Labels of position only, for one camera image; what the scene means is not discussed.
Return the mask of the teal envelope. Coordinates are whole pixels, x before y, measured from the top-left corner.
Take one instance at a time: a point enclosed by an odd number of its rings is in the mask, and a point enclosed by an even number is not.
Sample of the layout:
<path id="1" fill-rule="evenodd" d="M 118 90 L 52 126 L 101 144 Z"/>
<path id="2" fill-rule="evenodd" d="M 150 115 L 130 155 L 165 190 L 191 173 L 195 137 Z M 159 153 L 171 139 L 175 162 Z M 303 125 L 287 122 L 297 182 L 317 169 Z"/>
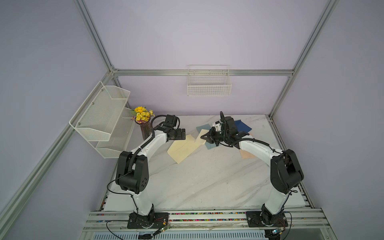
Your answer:
<path id="1" fill-rule="evenodd" d="M 196 127 L 196 129 L 197 129 L 199 135 L 198 135 L 198 137 L 196 138 L 196 141 L 195 141 L 195 142 L 196 142 L 196 143 L 199 143 L 199 144 L 201 144 L 201 145 L 204 144 L 204 145 L 207 147 L 208 150 L 215 148 L 216 145 L 215 145 L 215 144 L 210 144 L 210 143 L 208 143 L 207 141 L 204 141 L 204 140 L 201 138 L 201 136 L 207 134 L 207 133 L 209 132 L 209 130 L 211 129 L 211 127 L 212 127 L 212 126 L 210 126 L 209 124 L 206 124 L 206 125 L 202 125 L 202 126 L 198 126 L 198 127 Z"/>

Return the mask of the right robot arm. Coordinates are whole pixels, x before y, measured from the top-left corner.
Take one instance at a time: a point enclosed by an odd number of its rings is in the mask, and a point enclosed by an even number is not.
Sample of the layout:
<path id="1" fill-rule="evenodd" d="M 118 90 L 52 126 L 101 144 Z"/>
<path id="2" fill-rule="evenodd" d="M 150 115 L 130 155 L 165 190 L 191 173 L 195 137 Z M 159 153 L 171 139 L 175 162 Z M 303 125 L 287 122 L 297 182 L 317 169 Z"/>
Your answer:
<path id="1" fill-rule="evenodd" d="M 249 224 L 272 227 L 285 216 L 284 207 L 300 182 L 304 173 L 293 150 L 280 150 L 270 144 L 252 138 L 249 133 L 239 131 L 232 117 L 220 112 L 220 120 L 200 137 L 210 144 L 220 144 L 229 148 L 237 148 L 249 152 L 264 161 L 270 167 L 270 181 L 273 186 L 262 210 L 249 213 Z"/>

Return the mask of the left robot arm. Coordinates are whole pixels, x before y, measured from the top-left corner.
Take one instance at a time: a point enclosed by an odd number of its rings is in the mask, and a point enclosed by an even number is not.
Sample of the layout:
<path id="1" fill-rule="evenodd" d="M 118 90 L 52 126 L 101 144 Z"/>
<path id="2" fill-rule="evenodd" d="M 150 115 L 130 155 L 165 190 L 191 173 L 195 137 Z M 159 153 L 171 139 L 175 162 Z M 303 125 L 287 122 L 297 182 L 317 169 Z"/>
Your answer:
<path id="1" fill-rule="evenodd" d="M 149 159 L 168 141 L 186 139 L 186 130 L 180 128 L 180 118 L 175 115 L 159 115 L 150 121 L 150 136 L 130 152 L 119 155 L 115 183 L 122 195 L 129 195 L 134 202 L 134 215 L 149 224 L 155 217 L 153 203 L 145 189 L 149 183 Z"/>

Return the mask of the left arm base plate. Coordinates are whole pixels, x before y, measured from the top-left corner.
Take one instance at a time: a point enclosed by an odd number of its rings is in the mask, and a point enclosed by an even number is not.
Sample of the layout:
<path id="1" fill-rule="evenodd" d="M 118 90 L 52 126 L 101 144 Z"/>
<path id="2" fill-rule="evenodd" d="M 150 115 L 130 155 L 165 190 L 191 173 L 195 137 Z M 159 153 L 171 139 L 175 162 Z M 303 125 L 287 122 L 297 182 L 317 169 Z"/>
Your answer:
<path id="1" fill-rule="evenodd" d="M 127 229 L 159 229 L 169 222 L 169 213 L 149 213 L 141 216 L 137 213 L 129 215 Z"/>

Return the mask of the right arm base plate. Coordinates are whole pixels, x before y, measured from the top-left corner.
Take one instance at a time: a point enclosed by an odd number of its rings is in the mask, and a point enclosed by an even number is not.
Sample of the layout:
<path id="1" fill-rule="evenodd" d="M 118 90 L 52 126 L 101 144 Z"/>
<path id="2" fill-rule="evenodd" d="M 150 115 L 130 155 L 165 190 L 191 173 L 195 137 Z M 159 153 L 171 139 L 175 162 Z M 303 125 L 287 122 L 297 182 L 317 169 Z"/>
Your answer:
<path id="1" fill-rule="evenodd" d="M 261 227 L 287 227 L 287 219 L 283 212 L 276 215 L 270 214 L 268 211 L 247 211 L 246 219 L 250 228 Z"/>

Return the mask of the cream envelope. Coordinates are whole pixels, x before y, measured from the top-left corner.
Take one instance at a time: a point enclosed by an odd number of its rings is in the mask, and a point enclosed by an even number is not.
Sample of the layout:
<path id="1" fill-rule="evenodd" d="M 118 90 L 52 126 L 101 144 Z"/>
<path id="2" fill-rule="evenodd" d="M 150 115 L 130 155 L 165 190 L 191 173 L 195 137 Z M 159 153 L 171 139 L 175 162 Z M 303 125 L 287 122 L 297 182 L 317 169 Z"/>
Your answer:
<path id="1" fill-rule="evenodd" d="M 187 135 L 185 140 L 174 141 L 167 153 L 177 164 L 180 164 L 201 145 L 192 135 Z"/>

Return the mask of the peach paper sheet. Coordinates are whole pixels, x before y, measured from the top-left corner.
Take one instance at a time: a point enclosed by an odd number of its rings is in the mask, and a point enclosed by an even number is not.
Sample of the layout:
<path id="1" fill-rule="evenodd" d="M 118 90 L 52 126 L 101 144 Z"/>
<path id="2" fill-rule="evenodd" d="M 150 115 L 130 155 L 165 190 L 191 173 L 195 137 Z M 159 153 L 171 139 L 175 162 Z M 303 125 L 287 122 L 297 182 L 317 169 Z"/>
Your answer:
<path id="1" fill-rule="evenodd" d="M 239 150 L 239 151 L 240 151 L 240 154 L 241 154 L 241 157 L 243 160 L 256 158 L 255 155 L 253 155 L 247 151 L 244 151 L 244 150 Z"/>

